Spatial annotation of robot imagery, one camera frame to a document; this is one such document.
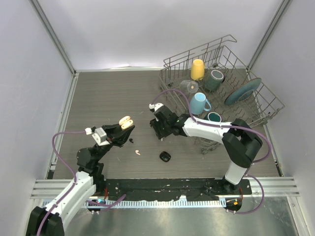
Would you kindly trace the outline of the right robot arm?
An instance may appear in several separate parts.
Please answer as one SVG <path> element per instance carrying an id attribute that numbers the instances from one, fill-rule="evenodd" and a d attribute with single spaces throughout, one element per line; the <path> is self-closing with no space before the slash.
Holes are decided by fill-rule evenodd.
<path id="1" fill-rule="evenodd" d="M 244 174 L 262 147 L 262 140 L 246 122 L 236 119 L 234 122 L 219 123 L 188 114 L 178 116 L 161 103 L 150 104 L 149 109 L 155 116 L 150 121 L 150 126 L 159 139 L 173 134 L 199 137 L 224 145 L 231 163 L 222 179 L 221 190 L 217 192 L 234 194 L 239 190 Z"/>

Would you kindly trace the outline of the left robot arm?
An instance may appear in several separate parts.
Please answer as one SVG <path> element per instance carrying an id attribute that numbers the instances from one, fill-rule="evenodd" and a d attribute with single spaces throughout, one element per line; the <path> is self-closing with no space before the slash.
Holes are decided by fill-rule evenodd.
<path id="1" fill-rule="evenodd" d="M 129 139 L 135 125 L 132 120 L 113 125 L 86 128 L 80 134 L 90 135 L 95 141 L 92 147 L 77 152 L 78 171 L 73 179 L 50 203 L 36 206 L 30 213 L 26 235 L 63 236 L 79 209 L 92 195 L 100 196 L 106 181 L 100 159 L 112 148 L 122 147 Z"/>

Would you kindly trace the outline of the beige earbud charging case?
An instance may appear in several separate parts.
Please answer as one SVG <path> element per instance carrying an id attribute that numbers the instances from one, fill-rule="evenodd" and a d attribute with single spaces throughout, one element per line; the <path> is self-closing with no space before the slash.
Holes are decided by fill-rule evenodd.
<path id="1" fill-rule="evenodd" d="M 119 126 L 122 130 L 126 130 L 130 127 L 133 127 L 134 123 L 130 116 L 125 116 L 120 119 Z"/>

